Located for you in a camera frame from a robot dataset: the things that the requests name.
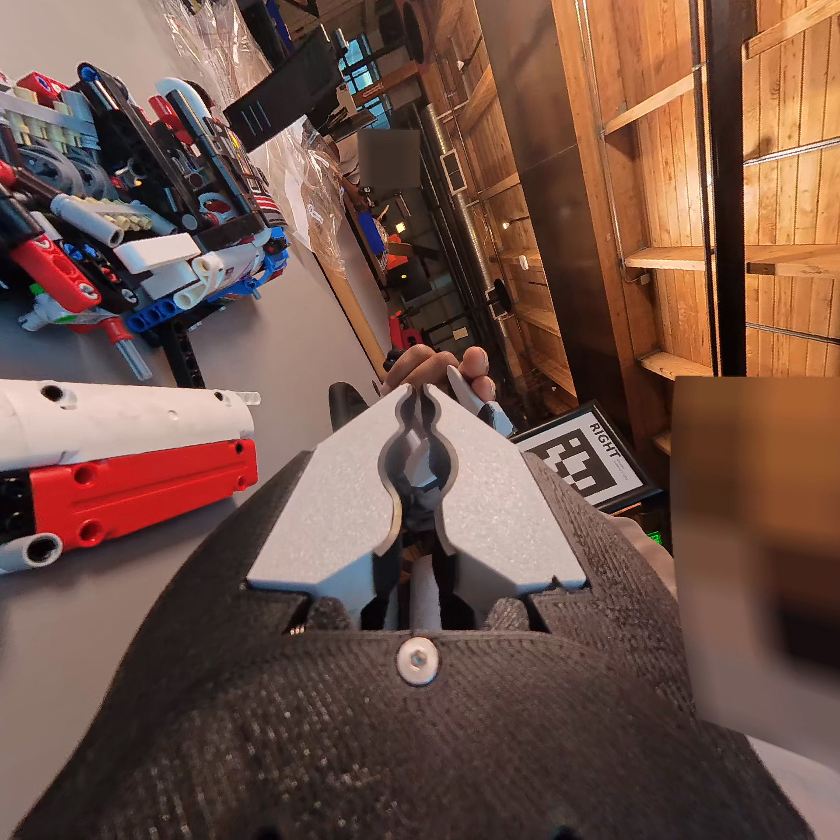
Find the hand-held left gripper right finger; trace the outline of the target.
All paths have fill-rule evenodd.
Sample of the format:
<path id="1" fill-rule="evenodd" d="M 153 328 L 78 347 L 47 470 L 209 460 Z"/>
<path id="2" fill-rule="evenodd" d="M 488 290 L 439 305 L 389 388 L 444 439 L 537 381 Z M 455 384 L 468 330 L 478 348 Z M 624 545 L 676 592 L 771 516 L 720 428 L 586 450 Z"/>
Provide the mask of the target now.
<path id="1" fill-rule="evenodd" d="M 586 575 L 522 451 L 434 385 L 421 393 L 429 462 L 442 483 L 434 518 L 453 592 L 477 621 L 502 598 L 561 589 Z"/>

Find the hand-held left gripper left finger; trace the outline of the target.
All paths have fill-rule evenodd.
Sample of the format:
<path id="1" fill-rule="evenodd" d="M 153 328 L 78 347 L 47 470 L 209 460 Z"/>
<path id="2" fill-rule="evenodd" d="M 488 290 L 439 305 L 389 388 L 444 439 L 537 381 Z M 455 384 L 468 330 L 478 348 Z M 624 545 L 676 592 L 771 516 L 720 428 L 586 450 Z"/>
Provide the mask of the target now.
<path id="1" fill-rule="evenodd" d="M 405 442 L 404 415 L 415 400 L 401 385 L 315 448 L 247 574 L 252 587 L 332 597 L 361 625 L 377 596 L 375 559 L 402 526 L 387 462 Z"/>

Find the red white lego panel assembly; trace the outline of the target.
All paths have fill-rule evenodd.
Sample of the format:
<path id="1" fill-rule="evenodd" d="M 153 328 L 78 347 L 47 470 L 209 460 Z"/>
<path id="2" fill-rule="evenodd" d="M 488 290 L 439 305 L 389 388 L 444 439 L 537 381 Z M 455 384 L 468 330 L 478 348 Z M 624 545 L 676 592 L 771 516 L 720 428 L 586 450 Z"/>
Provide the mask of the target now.
<path id="1" fill-rule="evenodd" d="M 1 381 L 1 574 L 256 484 L 257 392 Z"/>

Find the black lego beam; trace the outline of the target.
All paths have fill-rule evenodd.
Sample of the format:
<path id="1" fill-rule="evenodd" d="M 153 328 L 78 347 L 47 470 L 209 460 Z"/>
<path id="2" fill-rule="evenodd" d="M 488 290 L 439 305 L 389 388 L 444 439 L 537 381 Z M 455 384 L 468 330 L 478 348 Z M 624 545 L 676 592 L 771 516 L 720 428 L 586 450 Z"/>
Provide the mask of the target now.
<path id="1" fill-rule="evenodd" d="M 206 389 L 188 329 L 178 321 L 168 321 L 154 328 L 175 385 L 187 389 Z"/>

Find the lego race car model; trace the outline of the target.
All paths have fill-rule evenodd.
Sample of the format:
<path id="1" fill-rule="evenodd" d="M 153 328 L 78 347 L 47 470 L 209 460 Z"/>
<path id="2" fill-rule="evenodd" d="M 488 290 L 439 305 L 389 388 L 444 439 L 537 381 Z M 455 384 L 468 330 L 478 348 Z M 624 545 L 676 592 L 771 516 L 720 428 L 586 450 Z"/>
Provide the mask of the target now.
<path id="1" fill-rule="evenodd" d="M 321 28 L 222 116 L 196 82 L 166 77 L 146 108 L 81 62 L 70 86 L 2 74 L 2 292 L 17 328 L 100 333 L 134 376 L 138 342 L 190 331 L 287 264 L 287 222 L 251 159 L 329 100 L 339 63 Z"/>

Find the person's right hand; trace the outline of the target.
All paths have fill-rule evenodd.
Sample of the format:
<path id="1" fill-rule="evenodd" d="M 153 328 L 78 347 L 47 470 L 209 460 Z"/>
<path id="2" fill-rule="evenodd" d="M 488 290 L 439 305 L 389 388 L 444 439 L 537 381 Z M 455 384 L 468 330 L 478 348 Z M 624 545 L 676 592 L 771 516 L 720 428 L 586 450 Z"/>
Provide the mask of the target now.
<path id="1" fill-rule="evenodd" d="M 417 344 L 406 350 L 393 364 L 381 386 L 381 395 L 386 396 L 396 387 L 411 385 L 418 391 L 422 385 L 435 385 L 451 393 L 448 368 L 455 367 L 471 390 L 483 402 L 497 399 L 495 382 L 490 378 L 488 353 L 480 346 L 470 346 L 461 360 L 448 351 L 435 351 L 424 344 Z"/>

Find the black framed marker sign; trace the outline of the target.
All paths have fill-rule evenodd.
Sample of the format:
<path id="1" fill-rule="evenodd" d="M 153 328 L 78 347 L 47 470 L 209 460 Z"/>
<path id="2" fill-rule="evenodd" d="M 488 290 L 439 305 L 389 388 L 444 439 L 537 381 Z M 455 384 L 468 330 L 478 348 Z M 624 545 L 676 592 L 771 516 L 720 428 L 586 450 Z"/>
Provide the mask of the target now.
<path id="1" fill-rule="evenodd" d="M 537 456 L 608 515 L 661 492 L 597 401 L 515 434 L 510 441 L 522 453 Z"/>

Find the clear plastic bags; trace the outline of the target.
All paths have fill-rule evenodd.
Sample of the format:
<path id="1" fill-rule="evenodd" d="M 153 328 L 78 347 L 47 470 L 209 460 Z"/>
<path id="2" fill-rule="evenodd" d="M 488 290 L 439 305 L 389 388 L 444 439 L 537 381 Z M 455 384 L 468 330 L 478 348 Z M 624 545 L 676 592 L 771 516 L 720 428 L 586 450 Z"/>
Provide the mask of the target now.
<path id="1" fill-rule="evenodd" d="M 197 82 L 215 103 L 213 114 L 246 94 L 270 73 L 270 64 L 236 2 L 200 2 L 192 14 L 184 2 L 142 2 L 144 12 L 171 52 L 174 77 Z M 269 140 L 251 159 L 266 175 L 287 235 L 321 265 L 344 274 L 340 237 L 344 210 L 337 165 L 325 140 L 306 118 Z"/>

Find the metal ventilation duct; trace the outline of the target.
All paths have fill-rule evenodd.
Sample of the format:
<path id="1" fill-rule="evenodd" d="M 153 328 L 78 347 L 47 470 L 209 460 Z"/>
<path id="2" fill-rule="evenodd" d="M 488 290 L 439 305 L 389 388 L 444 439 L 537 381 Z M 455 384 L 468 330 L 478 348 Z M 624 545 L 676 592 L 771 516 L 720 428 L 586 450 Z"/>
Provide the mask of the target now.
<path id="1" fill-rule="evenodd" d="M 438 111 L 431 103 L 418 110 L 421 125 L 423 163 L 427 178 L 440 205 L 448 246 L 454 253 L 463 278 L 465 294 L 474 308 L 485 311 L 484 320 L 499 329 L 508 326 L 513 305 L 504 280 L 491 265 L 482 245 L 467 197 L 466 166 L 449 138 Z"/>

